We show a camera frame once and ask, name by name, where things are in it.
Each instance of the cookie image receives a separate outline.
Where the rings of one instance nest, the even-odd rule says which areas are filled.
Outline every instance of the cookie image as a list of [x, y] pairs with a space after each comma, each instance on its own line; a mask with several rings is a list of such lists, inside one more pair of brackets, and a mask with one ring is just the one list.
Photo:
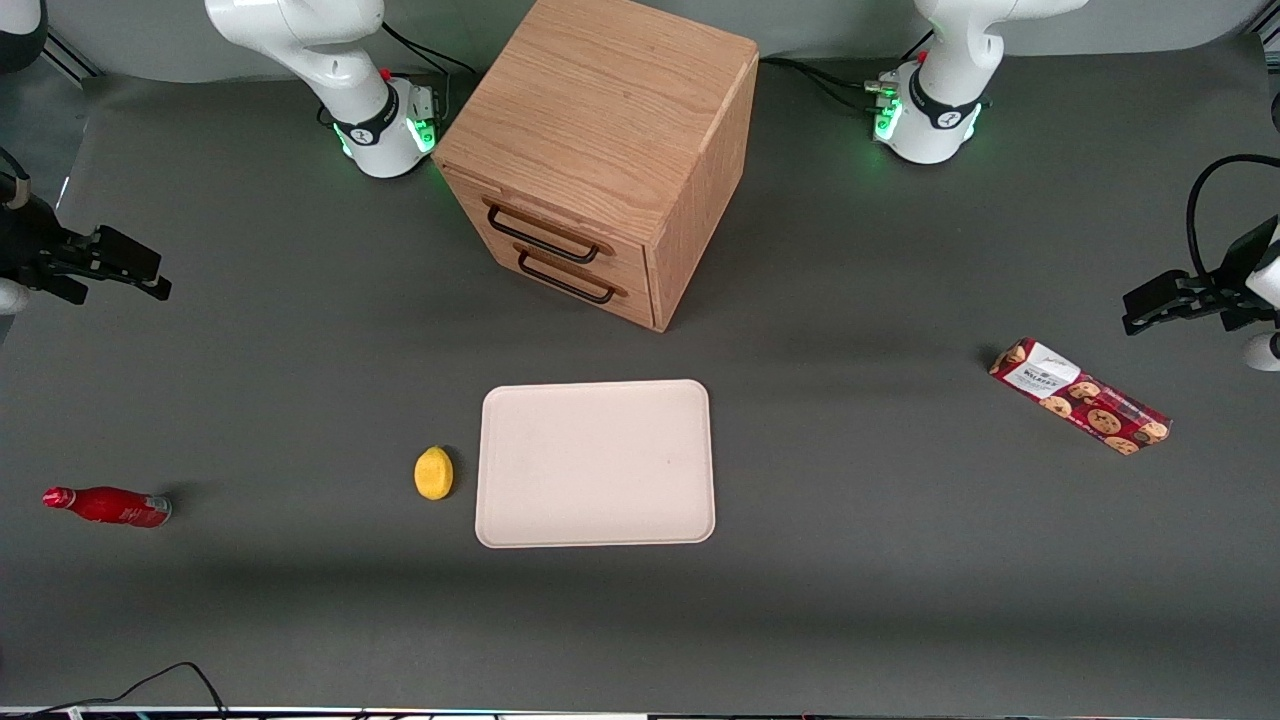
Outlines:
[[1105, 436], [1114, 436], [1120, 432], [1120, 420], [1106, 410], [1093, 409], [1085, 416], [1094, 430]]
[[1134, 452], [1138, 452], [1138, 446], [1124, 439], [1123, 437], [1108, 437], [1102, 442], [1107, 443], [1111, 450], [1115, 450], [1120, 455], [1133, 455]]
[[1083, 382], [1066, 388], [1066, 392], [1076, 400], [1085, 400], [1097, 396], [1102, 391], [1098, 389], [1098, 386], [1091, 382]]
[[1027, 351], [1023, 350], [1021, 345], [1015, 345], [1010, 347], [1007, 351], [1005, 351], [1004, 355], [996, 359], [996, 364], [991, 366], [991, 370], [988, 370], [988, 373], [995, 375], [1001, 369], [1007, 368], [1009, 365], [1016, 365], [1024, 360], [1027, 360]]
[[1041, 400], [1041, 407], [1044, 407], [1059, 418], [1066, 418], [1071, 414], [1071, 404], [1068, 402], [1066, 398], [1057, 397], [1055, 395]]
[[1138, 428], [1133, 433], [1133, 437], [1139, 442], [1156, 445], [1169, 437], [1169, 428], [1166, 428], [1162, 423], [1147, 423], [1146, 425]]

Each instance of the green led light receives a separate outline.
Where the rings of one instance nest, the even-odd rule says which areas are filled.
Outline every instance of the green led light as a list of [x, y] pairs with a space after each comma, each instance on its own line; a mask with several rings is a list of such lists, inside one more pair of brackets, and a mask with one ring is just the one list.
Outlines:
[[881, 118], [876, 120], [876, 137], [884, 142], [893, 136], [893, 128], [897, 127], [897, 118], [902, 114], [902, 101], [893, 99], [887, 108], [881, 110]]
[[413, 118], [404, 118], [404, 124], [408, 131], [413, 133], [413, 142], [417, 143], [417, 149], [422, 152], [430, 152], [435, 147], [435, 123], [431, 120], [415, 120]]
[[333, 132], [338, 136], [338, 142], [342, 143], [342, 152], [351, 158], [351, 147], [347, 147], [347, 138], [342, 136], [342, 131], [338, 129], [338, 123], [333, 124]]
[[969, 140], [970, 137], [973, 137], [973, 128], [974, 128], [974, 126], [978, 124], [978, 114], [979, 113], [982, 113], [982, 102], [979, 102], [978, 105], [975, 105], [974, 109], [973, 109], [973, 119], [969, 120], [969, 129], [964, 131], [964, 140]]

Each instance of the white wall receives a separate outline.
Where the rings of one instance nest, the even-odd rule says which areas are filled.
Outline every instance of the white wall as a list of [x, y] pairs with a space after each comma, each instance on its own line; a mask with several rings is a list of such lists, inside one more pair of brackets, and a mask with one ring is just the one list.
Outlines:
[[[881, 58], [910, 47], [928, 26], [909, 0], [644, 0], [745, 35], [760, 53]], [[408, 37], [476, 65], [502, 50], [532, 0], [387, 0]], [[1192, 47], [1247, 23], [1266, 0], [1092, 0], [1044, 20], [1004, 26], [1014, 55], [1140, 53]], [[204, 82], [279, 77], [265, 58], [221, 38], [202, 0], [49, 0], [52, 26], [102, 69]], [[420, 61], [379, 33], [362, 46], [380, 65]]]

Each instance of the white label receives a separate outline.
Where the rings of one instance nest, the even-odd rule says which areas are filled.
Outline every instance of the white label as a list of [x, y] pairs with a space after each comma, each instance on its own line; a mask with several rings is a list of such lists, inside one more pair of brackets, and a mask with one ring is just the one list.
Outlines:
[[1037, 342], [1027, 361], [1010, 370], [1005, 382], [1044, 400], [1074, 383], [1078, 377], [1080, 368]]

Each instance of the coca-cola bottle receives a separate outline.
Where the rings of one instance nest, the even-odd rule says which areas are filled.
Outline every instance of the coca-cola bottle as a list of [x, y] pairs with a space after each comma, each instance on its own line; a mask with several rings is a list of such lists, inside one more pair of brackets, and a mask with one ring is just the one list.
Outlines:
[[114, 523], [136, 528], [157, 528], [173, 514], [173, 505], [161, 495], [142, 495], [120, 488], [49, 488], [45, 505], [61, 507], [93, 523]]

